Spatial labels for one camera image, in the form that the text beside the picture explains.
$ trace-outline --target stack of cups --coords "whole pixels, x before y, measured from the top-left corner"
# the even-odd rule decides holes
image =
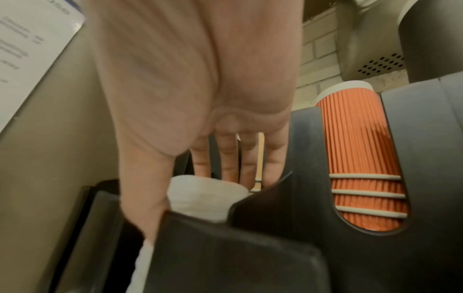
[[[349,222],[375,231],[400,226],[408,213],[405,188],[379,96],[350,81],[321,93],[331,188]]]

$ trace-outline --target human hand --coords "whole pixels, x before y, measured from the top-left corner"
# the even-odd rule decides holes
[[[121,206],[155,242],[175,157],[188,148],[210,176],[215,134],[222,179],[280,178],[299,72],[302,0],[87,0],[88,25],[119,148]],[[236,134],[242,141],[239,178]]]

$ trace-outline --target white paper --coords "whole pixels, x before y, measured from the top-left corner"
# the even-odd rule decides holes
[[[0,132],[81,28],[85,18],[76,7],[0,0]]]

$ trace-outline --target orange cup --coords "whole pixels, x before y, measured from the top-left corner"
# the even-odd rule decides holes
[[[322,110],[334,202],[349,222],[396,229],[408,213],[381,99],[370,84],[343,82],[316,100]]]

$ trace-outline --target beige wall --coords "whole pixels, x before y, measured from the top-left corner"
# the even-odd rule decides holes
[[[303,23],[303,46],[300,75],[293,110],[313,107],[314,101],[328,87],[341,83],[336,54],[336,8],[330,8]],[[375,91],[409,83],[407,71],[399,70],[365,79]]]

